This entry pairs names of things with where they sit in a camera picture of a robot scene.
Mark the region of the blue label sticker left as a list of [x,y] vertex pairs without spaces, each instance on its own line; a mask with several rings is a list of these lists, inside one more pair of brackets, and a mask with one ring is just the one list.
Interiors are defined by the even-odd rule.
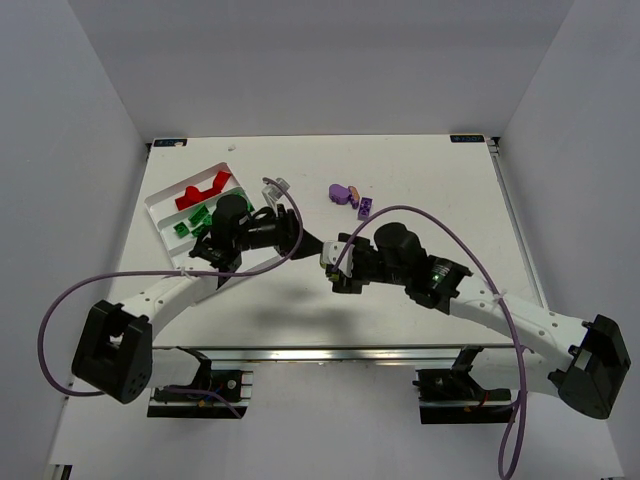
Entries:
[[186,138],[161,138],[155,139],[152,143],[153,148],[175,148],[187,145]]

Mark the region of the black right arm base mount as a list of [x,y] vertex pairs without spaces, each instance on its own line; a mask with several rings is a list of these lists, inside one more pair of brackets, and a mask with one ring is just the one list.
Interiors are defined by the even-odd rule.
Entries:
[[511,391],[485,389],[470,375],[481,346],[465,346],[447,368],[417,371],[413,385],[419,398],[422,425],[507,423],[515,410]]

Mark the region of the green square brick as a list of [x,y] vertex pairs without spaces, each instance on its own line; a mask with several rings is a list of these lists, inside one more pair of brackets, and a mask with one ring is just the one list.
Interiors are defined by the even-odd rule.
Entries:
[[196,227],[191,231],[191,235],[194,237],[198,237],[205,228],[206,228],[205,225],[199,225],[198,227]]

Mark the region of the red rounded lego brick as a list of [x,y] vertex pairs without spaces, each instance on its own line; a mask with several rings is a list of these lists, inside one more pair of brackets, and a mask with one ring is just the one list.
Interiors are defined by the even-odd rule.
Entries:
[[206,190],[200,190],[196,186],[188,186],[185,189],[184,194],[175,199],[175,205],[178,211],[183,211],[215,195],[216,190],[213,187]]

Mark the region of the red sloped lego brick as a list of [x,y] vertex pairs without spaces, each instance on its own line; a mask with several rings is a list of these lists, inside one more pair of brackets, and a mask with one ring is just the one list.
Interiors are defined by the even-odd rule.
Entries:
[[214,195],[220,194],[224,188],[226,183],[232,177],[232,174],[228,171],[219,171],[213,179],[212,182],[212,191]]

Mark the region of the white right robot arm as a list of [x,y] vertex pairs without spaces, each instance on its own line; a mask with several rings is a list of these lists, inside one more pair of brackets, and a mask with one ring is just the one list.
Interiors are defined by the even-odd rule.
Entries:
[[467,320],[523,348],[464,346],[445,369],[421,369],[414,384],[435,407],[471,408],[510,399],[526,385],[573,410],[604,420],[612,412],[631,360],[618,324],[564,316],[510,294],[499,295],[466,266],[430,255],[417,235],[393,222],[374,238],[350,242],[345,233],[327,242],[321,263],[335,293],[359,294],[371,283],[398,285],[416,304]]

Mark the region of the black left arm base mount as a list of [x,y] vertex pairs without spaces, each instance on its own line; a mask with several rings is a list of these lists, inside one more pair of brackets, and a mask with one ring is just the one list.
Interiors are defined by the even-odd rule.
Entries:
[[147,416],[240,420],[247,412],[253,383],[248,364],[220,360],[212,351],[156,349],[147,385]]

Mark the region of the purple lego brick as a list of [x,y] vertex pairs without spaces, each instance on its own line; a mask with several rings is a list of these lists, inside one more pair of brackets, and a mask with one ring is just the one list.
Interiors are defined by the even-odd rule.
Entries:
[[362,197],[360,199],[357,218],[360,221],[366,221],[370,218],[373,208],[373,199],[369,197]]

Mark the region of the green long brick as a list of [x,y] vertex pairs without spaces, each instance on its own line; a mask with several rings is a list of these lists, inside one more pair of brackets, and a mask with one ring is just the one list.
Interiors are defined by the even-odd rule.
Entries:
[[209,210],[205,205],[200,205],[197,209],[194,209],[191,215],[188,217],[188,221],[192,226],[197,226],[209,215]]

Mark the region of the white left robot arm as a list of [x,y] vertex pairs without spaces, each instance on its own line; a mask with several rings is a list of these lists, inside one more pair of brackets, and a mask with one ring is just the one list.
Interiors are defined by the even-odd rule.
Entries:
[[77,378],[122,404],[147,388],[207,391],[210,359],[194,349],[156,350],[157,335],[225,282],[245,277],[244,252],[272,248],[287,261],[323,249],[322,241],[303,229],[296,208],[278,204],[250,212],[244,198],[229,195],[217,202],[211,217],[180,268],[124,301],[102,300],[91,307],[71,365]]

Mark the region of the white divided sorting tray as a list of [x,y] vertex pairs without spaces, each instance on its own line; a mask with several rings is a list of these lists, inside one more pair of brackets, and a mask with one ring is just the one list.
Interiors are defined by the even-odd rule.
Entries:
[[225,162],[215,164],[144,200],[171,264],[179,267],[196,244],[201,230],[211,225],[218,200],[235,195],[246,200],[250,212],[254,204]]

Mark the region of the green small lego brick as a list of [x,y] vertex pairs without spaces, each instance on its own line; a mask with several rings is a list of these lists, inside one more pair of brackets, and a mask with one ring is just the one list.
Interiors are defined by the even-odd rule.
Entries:
[[178,238],[184,238],[190,234],[190,230],[184,222],[175,224],[173,230]]

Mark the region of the blue label sticker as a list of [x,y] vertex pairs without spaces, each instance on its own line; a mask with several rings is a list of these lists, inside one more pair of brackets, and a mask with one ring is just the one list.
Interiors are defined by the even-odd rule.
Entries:
[[152,143],[153,148],[175,148],[187,145],[186,138],[161,138],[155,139]]
[[452,143],[485,143],[486,140],[483,135],[478,134],[451,134],[449,136]]

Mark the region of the blue label sticker right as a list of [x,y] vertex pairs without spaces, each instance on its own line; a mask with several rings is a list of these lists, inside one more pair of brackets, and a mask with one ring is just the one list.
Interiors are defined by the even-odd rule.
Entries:
[[483,135],[478,134],[451,134],[449,136],[452,143],[485,143],[486,140]]

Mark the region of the purple rounded lego stack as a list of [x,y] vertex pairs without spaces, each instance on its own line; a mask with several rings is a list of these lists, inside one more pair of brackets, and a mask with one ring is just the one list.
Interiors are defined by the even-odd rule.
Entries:
[[351,192],[347,187],[334,183],[329,186],[328,197],[335,204],[345,205],[351,200]]

